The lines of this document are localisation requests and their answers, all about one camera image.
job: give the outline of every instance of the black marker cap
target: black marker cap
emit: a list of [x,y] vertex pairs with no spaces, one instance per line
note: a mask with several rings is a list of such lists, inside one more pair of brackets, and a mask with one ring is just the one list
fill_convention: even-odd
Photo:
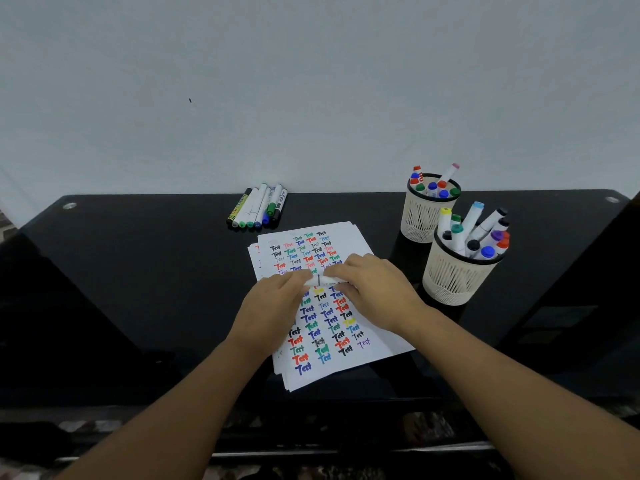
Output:
[[467,249],[469,251],[477,251],[478,249],[480,249],[480,241],[478,241],[477,239],[471,239],[471,241],[467,243]]

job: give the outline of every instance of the blue marker cap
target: blue marker cap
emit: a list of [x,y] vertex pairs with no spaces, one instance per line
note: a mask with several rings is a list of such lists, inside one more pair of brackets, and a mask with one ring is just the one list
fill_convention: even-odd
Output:
[[501,230],[495,230],[491,233],[491,238],[495,242],[500,242],[501,240],[504,239],[504,233]]
[[495,250],[491,246],[485,246],[480,250],[480,254],[487,259],[491,259],[495,254]]

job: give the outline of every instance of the white pen cup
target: white pen cup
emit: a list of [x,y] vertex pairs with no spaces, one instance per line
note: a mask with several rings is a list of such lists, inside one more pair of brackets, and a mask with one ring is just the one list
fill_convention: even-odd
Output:
[[[431,182],[437,182],[440,179],[440,175],[437,173],[423,173],[422,177],[425,187],[428,187]],[[462,191],[462,188],[455,180],[448,181],[446,190],[451,193],[453,188]],[[428,244],[433,241],[433,231],[438,225],[440,209],[443,207],[452,208],[459,196],[460,194],[453,197],[449,196],[448,198],[436,198],[425,195],[412,188],[410,182],[407,181],[400,232],[413,242]]]
[[422,275],[427,294],[443,305],[464,305],[503,256],[478,260],[450,249],[436,232]]

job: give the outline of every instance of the paper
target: paper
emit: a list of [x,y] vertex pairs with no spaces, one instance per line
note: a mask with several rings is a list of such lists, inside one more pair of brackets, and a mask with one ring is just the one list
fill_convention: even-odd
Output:
[[[351,223],[261,235],[249,247],[256,278],[307,268],[322,274],[351,253],[371,249]],[[313,287],[273,354],[273,370],[295,390],[334,372],[413,350],[404,339],[372,325],[334,287]]]

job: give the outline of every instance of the black desk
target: black desk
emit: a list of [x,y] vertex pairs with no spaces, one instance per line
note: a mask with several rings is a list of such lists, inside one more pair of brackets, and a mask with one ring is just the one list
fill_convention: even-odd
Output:
[[[224,339],[255,282],[246,249],[257,232],[225,224],[237,199],[66,196],[4,243],[0,262],[11,278],[5,273],[0,287],[0,405],[148,404],[194,368]],[[607,190],[469,191],[454,211],[475,200],[509,209],[513,246],[466,306],[445,312],[494,346],[628,202]],[[76,206],[64,210],[69,202]],[[351,221],[375,254],[418,283],[429,245],[400,235],[403,202],[404,193],[290,194],[278,230]],[[453,398],[417,352],[293,393],[270,372],[269,360],[241,400]]]

